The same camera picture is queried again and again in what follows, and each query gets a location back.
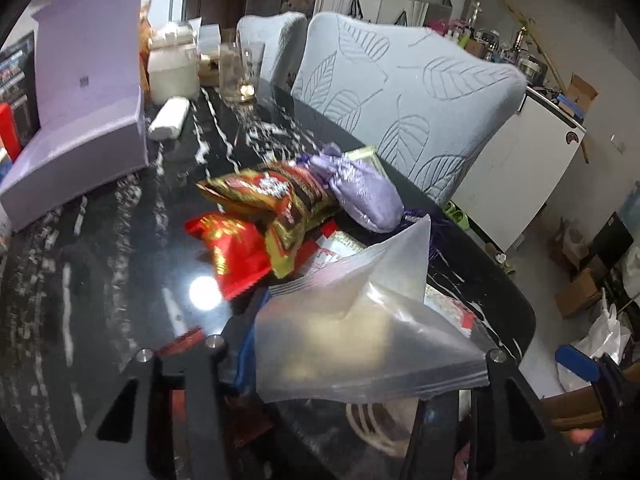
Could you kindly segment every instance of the glass cup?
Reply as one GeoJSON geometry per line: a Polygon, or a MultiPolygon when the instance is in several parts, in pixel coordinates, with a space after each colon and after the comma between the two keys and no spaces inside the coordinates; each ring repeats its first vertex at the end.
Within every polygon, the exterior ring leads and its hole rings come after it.
{"type": "Polygon", "coordinates": [[[220,44],[220,95],[225,101],[234,104],[255,99],[263,56],[264,43],[247,43],[242,52],[238,43],[220,44]]]}

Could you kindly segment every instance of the chair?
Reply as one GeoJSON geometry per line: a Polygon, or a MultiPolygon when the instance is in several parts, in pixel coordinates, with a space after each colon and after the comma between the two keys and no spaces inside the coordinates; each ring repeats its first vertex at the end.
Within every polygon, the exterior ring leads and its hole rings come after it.
{"type": "Polygon", "coordinates": [[[284,88],[289,73],[295,73],[302,60],[306,41],[306,16],[285,12],[276,16],[243,16],[238,22],[242,41],[262,41],[264,59],[260,76],[284,88]]]}
{"type": "Polygon", "coordinates": [[[479,60],[431,29],[321,12],[292,94],[375,144],[443,206],[525,88],[516,67],[479,60]]]}

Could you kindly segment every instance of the white jar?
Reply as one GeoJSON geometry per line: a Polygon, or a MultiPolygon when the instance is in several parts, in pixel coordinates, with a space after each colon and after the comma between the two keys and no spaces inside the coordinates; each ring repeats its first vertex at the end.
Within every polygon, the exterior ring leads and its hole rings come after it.
{"type": "Polygon", "coordinates": [[[199,54],[188,26],[168,23],[149,40],[149,89],[151,100],[164,105],[172,97],[197,99],[199,54]]]}

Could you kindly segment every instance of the white plastic bag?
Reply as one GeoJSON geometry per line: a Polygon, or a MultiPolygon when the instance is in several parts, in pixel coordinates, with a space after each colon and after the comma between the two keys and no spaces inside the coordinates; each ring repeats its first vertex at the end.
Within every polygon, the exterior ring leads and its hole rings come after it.
{"type": "MultiPolygon", "coordinates": [[[[622,352],[626,343],[631,337],[631,332],[625,326],[620,325],[618,321],[616,306],[611,305],[610,311],[607,309],[607,303],[602,291],[602,302],[600,303],[600,315],[598,319],[591,325],[587,337],[581,341],[572,343],[572,346],[590,358],[602,357],[603,354],[609,354],[617,365],[622,359],[622,352]]],[[[579,390],[589,383],[583,381],[568,368],[558,364],[558,379],[566,392],[579,390]]]]}
{"type": "Polygon", "coordinates": [[[484,351],[423,304],[431,220],[271,289],[255,322],[264,402],[371,403],[488,382],[484,351]]]}

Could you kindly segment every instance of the tabletop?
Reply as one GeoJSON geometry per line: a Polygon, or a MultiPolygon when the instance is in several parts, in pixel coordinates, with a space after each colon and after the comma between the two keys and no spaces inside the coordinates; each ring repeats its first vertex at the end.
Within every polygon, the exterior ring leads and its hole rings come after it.
{"type": "MultiPolygon", "coordinates": [[[[184,222],[216,206],[194,183],[328,142],[343,151],[362,146],[264,81],[254,105],[229,107],[214,89],[202,89],[177,140],[148,142],[148,169],[92,190],[14,236],[0,263],[0,416],[44,478],[62,473],[137,349],[160,348],[196,325],[219,333],[246,304],[244,296],[226,302],[206,290],[210,258],[184,222]]],[[[385,169],[406,208],[442,224],[432,237],[428,282],[463,301],[520,361],[535,330],[529,303],[440,208],[385,169]]],[[[344,214],[337,221],[366,244],[384,239],[344,214]]],[[[328,406],[316,401],[317,410],[328,406]]],[[[309,413],[295,402],[282,413],[304,437],[309,413]]],[[[339,476],[345,468],[336,467],[339,476]]]]}

